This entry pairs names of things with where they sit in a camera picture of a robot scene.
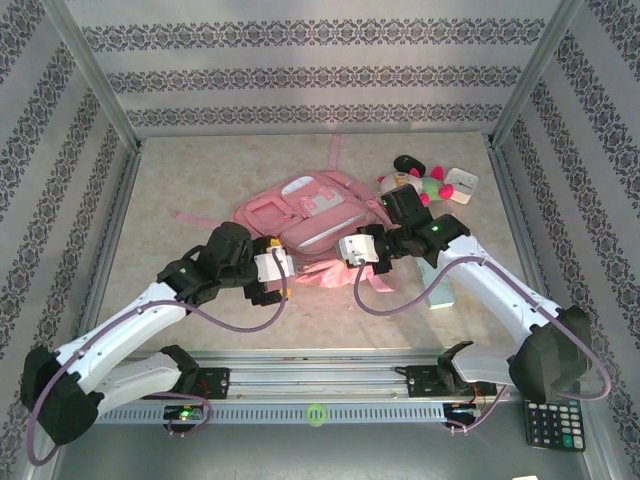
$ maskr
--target beige floor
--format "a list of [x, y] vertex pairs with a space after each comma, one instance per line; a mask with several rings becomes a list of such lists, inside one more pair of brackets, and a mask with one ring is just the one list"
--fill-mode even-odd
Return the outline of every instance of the beige floor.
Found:
[[[180, 137], [147, 140], [100, 320], [129, 303], [171, 260], [204, 243], [209, 231], [173, 218], [177, 210], [229, 219], [252, 195], [307, 169], [327, 164], [330, 135]], [[453, 212], [505, 267], [522, 278], [514, 243], [484, 142], [479, 133], [344, 135], [339, 168], [376, 188], [379, 175], [392, 172], [403, 153], [429, 167], [460, 167], [479, 177], [468, 205], [446, 202], [434, 214]], [[372, 307], [387, 309], [414, 298], [422, 285], [413, 259], [398, 262], [400, 291], [361, 291]], [[432, 311], [420, 305], [392, 317], [362, 312], [352, 288], [320, 289], [293, 285], [293, 296], [271, 328], [250, 335], [209, 325], [196, 316], [167, 328], [142, 350], [178, 343], [187, 350], [282, 348], [446, 347], [461, 340], [504, 344], [511, 339], [502, 324], [462, 287], [453, 284], [454, 307]], [[220, 293], [204, 308], [220, 319], [250, 326], [269, 318], [275, 307], [252, 307], [241, 289]]]

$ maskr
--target calculator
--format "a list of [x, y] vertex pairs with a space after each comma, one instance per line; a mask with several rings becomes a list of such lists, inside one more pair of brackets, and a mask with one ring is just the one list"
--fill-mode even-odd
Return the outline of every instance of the calculator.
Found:
[[563, 452], [584, 452], [584, 423], [577, 400], [537, 404], [525, 400], [527, 443]]

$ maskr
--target plush toy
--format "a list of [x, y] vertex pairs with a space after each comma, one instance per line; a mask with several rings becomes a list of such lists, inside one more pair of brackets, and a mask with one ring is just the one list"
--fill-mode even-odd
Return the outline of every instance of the plush toy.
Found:
[[409, 155], [400, 155], [393, 162], [396, 173], [379, 177], [380, 194], [387, 193], [401, 185], [410, 184], [420, 195], [422, 204], [426, 207], [432, 202], [448, 200], [453, 195], [453, 185], [444, 184], [444, 168], [434, 168], [428, 177], [424, 174], [427, 168]]

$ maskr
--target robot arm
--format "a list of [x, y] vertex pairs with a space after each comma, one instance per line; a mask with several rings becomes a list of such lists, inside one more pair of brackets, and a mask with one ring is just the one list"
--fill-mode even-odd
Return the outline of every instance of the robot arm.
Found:
[[443, 379], [445, 384], [515, 385], [536, 403], [544, 403], [590, 368], [585, 353], [549, 322], [549, 317], [560, 321], [590, 346], [589, 319], [578, 307], [565, 311], [532, 291], [491, 257], [456, 218], [434, 219], [413, 188], [399, 187], [382, 200], [399, 228], [359, 229], [358, 235], [340, 241], [342, 258], [353, 266], [372, 263], [379, 274], [391, 269], [392, 259], [423, 257], [478, 297], [514, 339], [514, 344], [498, 348], [472, 342], [453, 347], [441, 362], [449, 377]]
[[[42, 346], [29, 352], [22, 403], [33, 411], [45, 385], [78, 354], [44, 400], [38, 418], [57, 445], [78, 438], [98, 415], [137, 398], [166, 391], [190, 393], [198, 366], [177, 346], [140, 362], [117, 365], [153, 335], [182, 320], [192, 308], [187, 304], [197, 307], [213, 300], [221, 288], [243, 287], [254, 305], [283, 302], [288, 292], [267, 288], [268, 282], [281, 279], [279, 267], [285, 277], [295, 274], [293, 259], [277, 240], [251, 240], [244, 227], [223, 223], [206, 246], [169, 263], [156, 282], [91, 332], [55, 352]], [[83, 351], [90, 341], [95, 343]]]

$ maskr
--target patterned wallpaper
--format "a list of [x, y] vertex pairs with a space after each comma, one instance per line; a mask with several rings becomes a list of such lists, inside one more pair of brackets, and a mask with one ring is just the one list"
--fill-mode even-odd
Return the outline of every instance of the patterned wallpaper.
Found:
[[154, 135], [490, 132], [558, 0], [73, 0]]
[[620, 478], [640, 478], [639, 7], [585, 2], [502, 149], [547, 287], [592, 319]]
[[68, 341], [82, 316], [125, 149], [36, 1], [0, 10], [0, 479], [27, 411], [27, 352]]

